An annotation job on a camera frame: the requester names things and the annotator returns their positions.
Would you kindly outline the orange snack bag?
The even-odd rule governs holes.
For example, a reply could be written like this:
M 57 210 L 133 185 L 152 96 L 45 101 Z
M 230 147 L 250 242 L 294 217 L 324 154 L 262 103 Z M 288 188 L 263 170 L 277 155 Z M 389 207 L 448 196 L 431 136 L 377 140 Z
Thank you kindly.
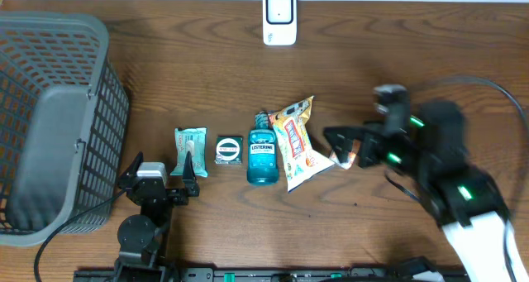
M 312 113 L 312 100 L 310 96 L 268 114 L 278 138 L 289 193 L 335 164 L 312 147 L 306 128 Z

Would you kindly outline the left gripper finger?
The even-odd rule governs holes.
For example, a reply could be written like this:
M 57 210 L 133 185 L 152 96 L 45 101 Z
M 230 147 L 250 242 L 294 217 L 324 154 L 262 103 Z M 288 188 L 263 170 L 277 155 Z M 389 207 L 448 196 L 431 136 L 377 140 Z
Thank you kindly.
M 136 176 L 137 170 L 140 168 L 141 164 L 143 163 L 143 152 L 140 151 L 134 160 L 131 162 L 131 164 L 126 168 L 126 170 L 123 173 L 124 179 L 133 178 Z
M 185 162 L 183 164 L 182 181 L 184 183 L 185 191 L 188 197 L 198 197 L 200 194 L 200 188 L 198 181 L 193 169 L 192 154 L 190 151 L 187 152 Z

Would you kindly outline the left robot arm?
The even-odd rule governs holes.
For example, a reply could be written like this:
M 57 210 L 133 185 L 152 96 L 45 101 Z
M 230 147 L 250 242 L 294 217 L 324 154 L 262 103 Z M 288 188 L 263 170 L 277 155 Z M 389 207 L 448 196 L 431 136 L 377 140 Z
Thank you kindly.
M 141 211 L 126 218 L 118 228 L 120 251 L 112 281 L 171 281 L 179 277 L 160 253 L 167 245 L 173 208 L 187 205 L 200 193 L 190 152 L 183 163 L 184 186 L 168 188 L 166 181 L 164 164 L 143 161 L 141 152 L 120 175 L 118 187 Z

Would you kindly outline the teal mouthwash bottle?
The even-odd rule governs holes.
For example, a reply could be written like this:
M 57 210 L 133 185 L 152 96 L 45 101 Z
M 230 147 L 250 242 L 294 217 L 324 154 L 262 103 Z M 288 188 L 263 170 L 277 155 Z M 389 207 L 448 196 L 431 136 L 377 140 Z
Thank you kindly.
M 279 181 L 277 166 L 277 137 L 269 127 L 266 112 L 255 115 L 255 128 L 248 136 L 247 181 L 255 186 L 276 184 Z

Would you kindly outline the orange tissue pack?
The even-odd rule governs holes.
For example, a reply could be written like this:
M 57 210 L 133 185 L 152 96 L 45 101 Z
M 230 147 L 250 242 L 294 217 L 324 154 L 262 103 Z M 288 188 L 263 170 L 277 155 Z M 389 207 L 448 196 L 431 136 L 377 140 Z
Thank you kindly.
M 355 163 L 355 160 L 356 160 L 356 157 L 357 157 L 359 149 L 360 149 L 360 142 L 359 141 L 355 141 L 353 143 L 352 152 L 350 152 L 348 154 L 345 162 L 340 162 L 339 161 L 335 151 L 331 152 L 331 154 L 329 155 L 329 159 L 332 162 L 334 162 L 335 164 L 337 164 L 338 166 L 340 166 L 342 169 L 348 170 Z

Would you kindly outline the teal wet wipes pack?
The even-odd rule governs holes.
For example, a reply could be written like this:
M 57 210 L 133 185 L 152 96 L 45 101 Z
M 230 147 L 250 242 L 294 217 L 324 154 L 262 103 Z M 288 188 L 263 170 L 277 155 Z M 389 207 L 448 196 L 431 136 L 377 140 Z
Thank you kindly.
M 173 171 L 170 173 L 171 176 L 183 175 L 186 156 L 190 153 L 195 175 L 203 178 L 208 177 L 205 159 L 206 137 L 206 127 L 188 128 L 183 130 L 176 128 L 174 130 L 177 162 Z

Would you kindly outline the white barcode scanner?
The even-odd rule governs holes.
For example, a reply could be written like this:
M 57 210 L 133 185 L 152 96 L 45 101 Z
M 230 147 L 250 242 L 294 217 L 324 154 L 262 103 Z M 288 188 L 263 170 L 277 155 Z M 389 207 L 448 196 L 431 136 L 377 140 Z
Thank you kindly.
M 262 0 L 263 42 L 294 45 L 298 33 L 297 0 Z

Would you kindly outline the grey plastic basket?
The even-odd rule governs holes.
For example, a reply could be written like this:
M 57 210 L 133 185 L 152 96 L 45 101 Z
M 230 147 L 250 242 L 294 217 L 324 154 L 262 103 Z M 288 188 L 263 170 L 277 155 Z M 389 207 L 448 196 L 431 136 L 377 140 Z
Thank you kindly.
M 129 99 L 96 17 L 1 15 L 1 243 L 92 232 L 110 218 Z

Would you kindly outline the small green box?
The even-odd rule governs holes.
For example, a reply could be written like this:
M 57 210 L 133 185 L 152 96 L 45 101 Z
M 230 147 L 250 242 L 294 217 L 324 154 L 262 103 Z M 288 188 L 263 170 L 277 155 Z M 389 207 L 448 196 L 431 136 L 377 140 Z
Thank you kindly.
M 240 136 L 219 136 L 215 147 L 215 163 L 218 165 L 241 165 L 242 142 Z

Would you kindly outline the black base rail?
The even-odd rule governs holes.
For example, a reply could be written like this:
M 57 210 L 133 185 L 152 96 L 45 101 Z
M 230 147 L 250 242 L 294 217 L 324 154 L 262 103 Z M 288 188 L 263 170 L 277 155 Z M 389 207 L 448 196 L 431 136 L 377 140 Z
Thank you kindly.
M 439 268 L 424 257 L 397 265 L 354 265 L 344 268 L 222 269 L 216 267 L 140 267 L 117 262 L 113 269 L 76 270 L 74 282 L 312 282 L 312 281 L 436 281 L 467 282 L 458 268 Z

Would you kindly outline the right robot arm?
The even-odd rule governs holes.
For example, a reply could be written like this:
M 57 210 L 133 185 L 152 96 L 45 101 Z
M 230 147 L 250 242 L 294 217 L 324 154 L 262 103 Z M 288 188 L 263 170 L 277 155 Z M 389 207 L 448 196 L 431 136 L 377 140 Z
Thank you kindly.
M 323 135 L 339 161 L 355 154 L 362 169 L 385 164 L 413 179 L 414 199 L 436 222 L 472 281 L 526 281 L 528 273 L 514 237 L 512 214 L 486 171 L 469 162 L 466 120 L 450 101 L 422 104 L 383 124 L 327 127 Z

